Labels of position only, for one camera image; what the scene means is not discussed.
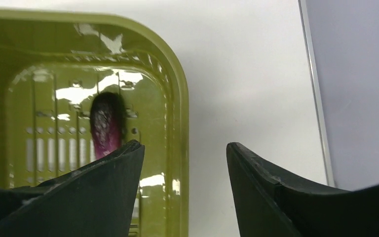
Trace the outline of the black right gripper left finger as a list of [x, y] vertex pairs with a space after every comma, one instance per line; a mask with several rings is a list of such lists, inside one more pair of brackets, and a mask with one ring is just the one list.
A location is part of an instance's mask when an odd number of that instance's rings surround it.
[[31, 187], [0, 189], [0, 237], [126, 237], [145, 147], [120, 149]]

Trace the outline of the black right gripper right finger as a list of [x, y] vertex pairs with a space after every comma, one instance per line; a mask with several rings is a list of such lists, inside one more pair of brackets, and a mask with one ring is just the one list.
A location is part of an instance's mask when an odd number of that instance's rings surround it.
[[238, 142], [226, 153], [242, 237], [379, 237], [379, 184], [346, 191], [305, 179]]

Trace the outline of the small purple toy food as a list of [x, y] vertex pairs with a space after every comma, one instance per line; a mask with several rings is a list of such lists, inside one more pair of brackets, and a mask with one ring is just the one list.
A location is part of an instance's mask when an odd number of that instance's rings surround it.
[[122, 146], [125, 107], [120, 94], [102, 92], [92, 101], [90, 131], [95, 159], [101, 159]]

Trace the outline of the olive green plastic basket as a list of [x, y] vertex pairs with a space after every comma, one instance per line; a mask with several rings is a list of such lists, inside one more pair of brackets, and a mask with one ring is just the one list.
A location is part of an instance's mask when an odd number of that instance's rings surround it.
[[188, 235], [188, 88], [155, 32], [114, 15], [0, 9], [0, 188], [96, 159], [95, 96], [123, 100], [123, 140], [146, 150], [131, 237]]

